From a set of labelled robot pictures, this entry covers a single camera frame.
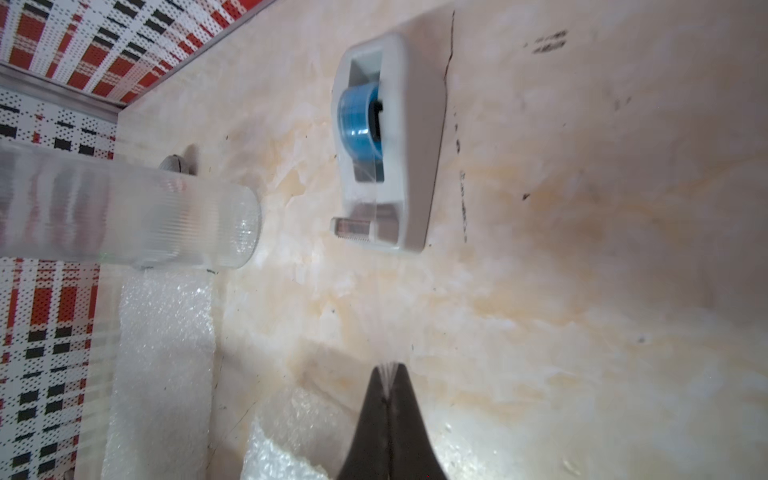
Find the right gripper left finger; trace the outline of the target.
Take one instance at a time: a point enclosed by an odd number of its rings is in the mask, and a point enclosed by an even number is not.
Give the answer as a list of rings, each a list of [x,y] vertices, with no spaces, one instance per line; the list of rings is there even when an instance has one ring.
[[[389,478],[388,407],[380,369],[374,368],[338,480]]]

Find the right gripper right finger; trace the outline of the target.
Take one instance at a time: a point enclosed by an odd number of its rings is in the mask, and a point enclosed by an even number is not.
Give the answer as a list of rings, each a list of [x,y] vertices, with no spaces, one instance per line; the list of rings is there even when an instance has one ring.
[[[388,390],[391,479],[446,479],[421,415],[406,366],[393,364]]]

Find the bubble wrap sheet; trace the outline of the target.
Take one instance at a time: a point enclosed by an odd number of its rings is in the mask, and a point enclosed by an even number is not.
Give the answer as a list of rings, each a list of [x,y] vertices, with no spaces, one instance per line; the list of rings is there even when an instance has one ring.
[[[128,271],[103,478],[204,478],[216,348],[212,296],[212,276],[203,270]]]
[[[356,414],[325,393],[293,386],[259,405],[243,458],[242,479],[334,479],[356,427]]]

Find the clear adhesive tape strip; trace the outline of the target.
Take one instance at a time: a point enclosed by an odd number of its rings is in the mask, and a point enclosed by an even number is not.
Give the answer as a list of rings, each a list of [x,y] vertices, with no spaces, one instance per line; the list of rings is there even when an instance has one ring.
[[[398,241],[398,219],[394,207],[379,199],[384,186],[382,162],[354,161],[353,173],[355,193],[352,217],[356,226],[351,228],[351,232],[356,241],[366,248],[379,253],[392,253]],[[377,260],[372,262],[371,275],[369,293],[365,295],[367,307],[364,324],[375,354],[376,371],[381,378],[383,395],[389,398],[399,361],[393,347],[393,335],[385,306],[387,298],[383,294]]]

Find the clear glass vase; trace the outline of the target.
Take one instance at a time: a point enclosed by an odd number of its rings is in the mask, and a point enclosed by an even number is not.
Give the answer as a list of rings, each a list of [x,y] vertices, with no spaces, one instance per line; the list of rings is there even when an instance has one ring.
[[[253,255],[260,227],[246,186],[1,143],[4,256],[236,269]]]

